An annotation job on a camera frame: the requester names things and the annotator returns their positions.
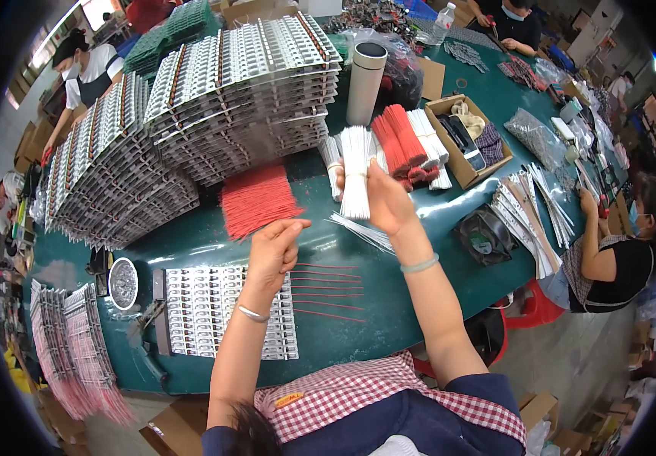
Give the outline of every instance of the face mask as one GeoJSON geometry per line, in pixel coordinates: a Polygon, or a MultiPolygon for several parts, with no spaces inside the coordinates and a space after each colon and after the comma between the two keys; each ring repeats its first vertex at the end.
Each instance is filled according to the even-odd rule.
{"type": "Polygon", "coordinates": [[[68,69],[61,71],[61,78],[65,81],[75,79],[77,76],[79,76],[80,69],[82,69],[82,64],[79,62],[74,62],[68,69]]]}
{"type": "Polygon", "coordinates": [[[629,224],[632,226],[632,234],[634,234],[634,237],[638,237],[640,235],[640,227],[637,226],[637,218],[640,215],[647,214],[638,214],[637,205],[632,203],[632,207],[629,208],[629,224]]]}
{"type": "Polygon", "coordinates": [[[525,19],[523,16],[519,16],[519,15],[515,14],[514,12],[510,11],[509,9],[507,9],[505,7],[505,5],[500,5],[500,7],[503,8],[503,12],[505,13],[505,15],[510,17],[514,21],[523,22],[523,20],[525,19]]]}

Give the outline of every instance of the window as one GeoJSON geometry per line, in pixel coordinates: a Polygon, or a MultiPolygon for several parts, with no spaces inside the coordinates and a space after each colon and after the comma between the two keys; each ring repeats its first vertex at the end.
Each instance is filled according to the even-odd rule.
{"type": "Polygon", "coordinates": [[[104,25],[102,14],[114,13],[114,5],[112,0],[85,0],[82,2],[82,10],[85,12],[93,32],[97,32],[104,25]]]}

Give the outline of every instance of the blue shirt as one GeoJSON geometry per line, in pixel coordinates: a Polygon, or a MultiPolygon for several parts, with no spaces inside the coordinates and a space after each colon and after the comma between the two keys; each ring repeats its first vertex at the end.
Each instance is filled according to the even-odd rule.
{"type": "MultiPolygon", "coordinates": [[[[520,416],[505,375],[476,374],[455,378],[445,391],[480,397],[520,416]]],[[[205,454],[228,454],[234,430],[212,427],[202,437],[205,454]]],[[[470,424],[433,399],[407,389],[366,406],[335,423],[283,445],[285,455],[369,454],[390,435],[412,439],[417,450],[433,454],[520,456],[523,446],[506,434],[470,424]]]]}

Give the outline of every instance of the round metal tray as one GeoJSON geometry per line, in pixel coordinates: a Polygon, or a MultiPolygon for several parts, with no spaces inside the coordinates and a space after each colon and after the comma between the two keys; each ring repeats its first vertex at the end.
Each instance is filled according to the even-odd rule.
{"type": "Polygon", "coordinates": [[[107,288],[118,309],[128,310],[135,304],[135,298],[138,296],[138,273],[131,260],[122,257],[114,261],[107,278],[107,288]]]}

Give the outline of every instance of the green table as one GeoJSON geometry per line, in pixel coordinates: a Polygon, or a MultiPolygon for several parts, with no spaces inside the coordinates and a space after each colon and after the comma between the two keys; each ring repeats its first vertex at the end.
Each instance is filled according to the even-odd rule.
{"type": "MultiPolygon", "coordinates": [[[[513,260],[483,268],[462,247],[451,229],[464,215],[482,203],[489,202],[498,180],[521,169],[534,160],[532,154],[515,140],[502,124],[522,107],[551,125],[549,118],[557,115],[545,93],[536,93],[506,78],[496,65],[507,59],[502,53],[474,46],[490,71],[481,74],[474,67],[460,63],[438,48],[425,52],[432,60],[446,65],[443,94],[455,89],[455,80],[468,81],[462,92],[468,95],[495,123],[515,158],[493,176],[468,191],[462,190],[451,175],[453,188],[447,191],[415,190],[410,194],[418,207],[417,214],[432,240],[434,250],[454,285],[466,318],[492,305],[495,301],[521,287],[534,276],[534,260],[523,247],[512,252],[513,260]]],[[[342,96],[329,105],[328,124],[331,134],[345,126],[346,87],[342,96]]],[[[617,163],[608,153],[611,163],[617,163]]],[[[297,314],[296,325],[300,359],[295,361],[262,362],[259,386],[289,382],[318,369],[337,363],[367,360],[387,356],[423,340],[412,308],[409,293],[395,257],[382,253],[362,242],[338,225],[325,222],[339,205],[333,203],[325,167],[316,150],[302,152],[286,159],[287,178],[300,206],[306,209],[303,217],[313,221],[313,227],[300,237],[299,261],[334,266],[358,266],[363,277],[365,296],[336,298],[338,304],[363,307],[363,312],[338,310],[335,315],[359,317],[367,322],[355,323],[297,314]]],[[[562,199],[558,190],[556,197],[562,199]]],[[[133,260],[140,278],[141,290],[137,303],[150,303],[151,273],[155,268],[180,268],[202,264],[246,264],[250,243],[230,242],[224,231],[221,208],[214,190],[202,196],[200,207],[182,215],[116,252],[133,260]]],[[[564,209],[577,223],[577,234],[583,227],[578,199],[562,202],[564,209]]],[[[542,218],[550,241],[555,244],[546,206],[540,204],[542,218]]],[[[92,278],[84,266],[90,250],[83,242],[70,244],[60,233],[40,234],[35,247],[35,262],[29,277],[54,287],[74,290],[92,278]]],[[[30,298],[28,282],[24,285],[26,299],[30,298]]],[[[303,309],[324,312],[323,306],[297,305],[303,309]]],[[[159,383],[150,375],[142,360],[129,348],[125,340],[127,322],[118,321],[100,306],[104,339],[123,389],[160,391],[159,383]]],[[[146,334],[155,341],[155,334],[146,334]]],[[[157,361],[170,374],[167,390],[170,393],[205,393],[209,391],[214,360],[196,356],[157,356],[157,361]]]]}

